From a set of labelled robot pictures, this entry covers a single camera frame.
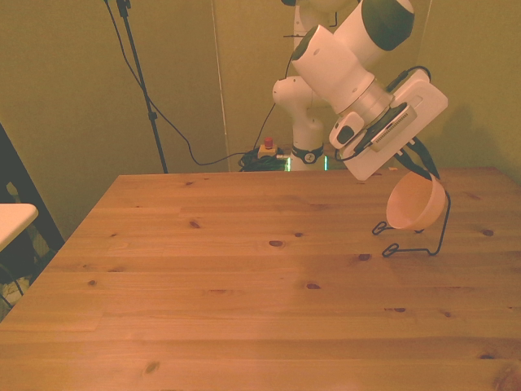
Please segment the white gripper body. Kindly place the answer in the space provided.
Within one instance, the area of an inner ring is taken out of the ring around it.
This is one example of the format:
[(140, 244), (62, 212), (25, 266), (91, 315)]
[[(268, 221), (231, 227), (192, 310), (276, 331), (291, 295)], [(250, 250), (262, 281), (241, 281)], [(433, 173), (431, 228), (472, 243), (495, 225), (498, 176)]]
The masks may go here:
[(346, 167), (364, 181), (423, 130), (448, 107), (447, 97), (418, 69), (394, 94), (391, 107), (405, 103), (406, 108), (390, 125), (371, 139), (371, 145), (348, 160)]

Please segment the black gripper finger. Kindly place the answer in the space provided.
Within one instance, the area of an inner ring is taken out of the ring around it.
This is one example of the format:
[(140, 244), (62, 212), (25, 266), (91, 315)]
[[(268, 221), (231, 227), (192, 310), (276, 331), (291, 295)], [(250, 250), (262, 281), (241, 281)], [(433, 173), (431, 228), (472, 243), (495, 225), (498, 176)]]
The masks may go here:
[(436, 168), (436, 165), (431, 157), (430, 152), (419, 139), (413, 140), (413, 142), (411, 143), (411, 150), (418, 155), (420, 161), (423, 164), (423, 168), (419, 165), (414, 164), (414, 168), (412, 169), (412, 171), (414, 171), (416, 174), (424, 177), (427, 180), (431, 180), (431, 176), (435, 177), (436, 179), (440, 179), (440, 174)]
[(430, 173), (424, 168), (422, 168), (420, 165), (414, 163), (407, 152), (399, 151), (396, 154), (396, 159), (411, 172), (414, 172), (415, 174), (425, 178), (426, 180), (431, 180)]

